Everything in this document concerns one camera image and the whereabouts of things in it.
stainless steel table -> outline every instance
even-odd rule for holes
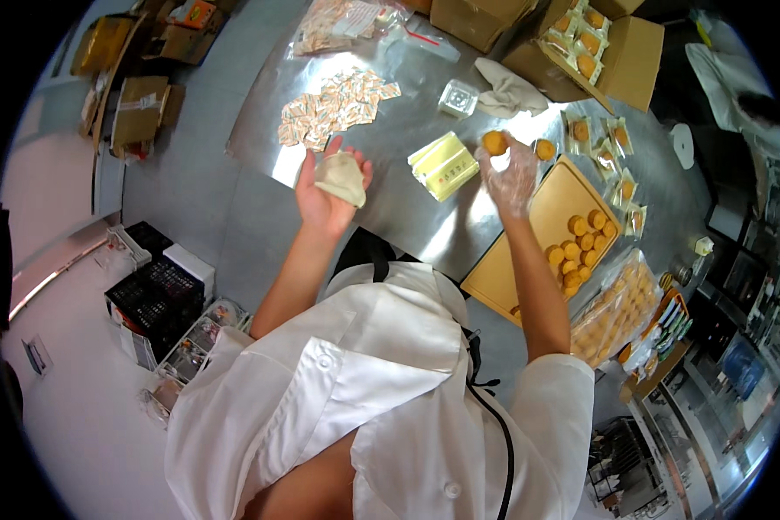
[[[451,78],[481,91],[490,89],[473,67],[481,54],[432,27],[426,19],[415,16],[407,26],[418,33],[447,37],[461,52],[458,63],[449,63],[404,42],[387,40],[364,43],[351,52],[287,60],[284,57],[294,26],[274,47],[254,82],[234,124],[227,147],[229,155],[252,171],[294,186],[304,151],[300,144],[286,147],[278,142],[277,127],[283,105],[302,92],[319,93],[323,78],[353,66],[372,68],[388,82],[397,81],[402,96],[381,101],[375,122],[342,132],[345,145],[362,150],[375,164],[367,204],[356,213],[355,222],[457,281],[468,275],[502,232],[496,208],[488,193],[481,189],[478,175],[447,201],[437,202],[411,175],[407,156],[449,130],[455,131],[473,151],[479,137],[494,128],[505,128],[526,143],[544,137],[562,151],[561,110],[591,116],[594,140],[604,134],[601,118],[610,116],[597,101],[586,100],[551,104],[537,117],[521,112],[513,119],[503,120],[476,110],[468,119],[457,120],[437,111],[437,102]],[[690,248],[705,234],[703,219],[707,206],[697,202],[691,187],[694,181],[699,183],[701,175],[695,170],[682,170],[670,144],[669,129],[652,112],[644,113],[620,102],[613,102],[613,108],[617,116],[626,117],[635,150],[634,156],[623,162],[640,183],[634,199],[648,206],[644,238],[635,245],[645,252],[657,275],[674,263],[690,266],[694,259]],[[611,189],[590,158],[570,158],[598,192],[606,194]],[[616,210],[616,216],[624,222],[620,211]],[[596,276],[572,299],[571,312],[597,292],[602,272],[633,244],[631,237],[621,237],[615,243],[596,270]]]

chef coat button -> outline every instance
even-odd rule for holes
[[[329,356],[327,354],[322,354],[318,356],[318,368],[322,369],[324,372],[333,368],[332,356]]]
[[[455,482],[445,484],[445,494],[451,500],[453,500],[454,498],[458,498],[461,493],[462,493],[462,486],[460,486],[459,484]]]

gloved hand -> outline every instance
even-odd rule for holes
[[[474,158],[480,163],[482,182],[500,211],[525,218],[541,182],[538,159],[529,145],[516,140],[507,131],[503,134],[508,143],[505,154],[491,157],[484,146],[479,146]]]

gray floor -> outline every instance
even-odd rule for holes
[[[277,275],[300,217],[293,192],[242,168],[224,154],[225,142],[263,62],[303,4],[250,0],[239,7],[203,65],[172,78],[187,86],[179,122],[158,138],[156,156],[128,166],[125,178],[124,223],[147,221],[214,265],[217,294],[252,313]],[[479,380],[501,379],[497,398],[508,404],[515,375],[526,365],[522,331],[474,299],[468,312],[481,330]],[[596,418],[617,410],[621,382],[606,379],[602,388],[609,389],[596,402]]]

yellow paper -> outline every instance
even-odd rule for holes
[[[452,131],[409,156],[407,164],[439,202],[480,171],[479,163]]]

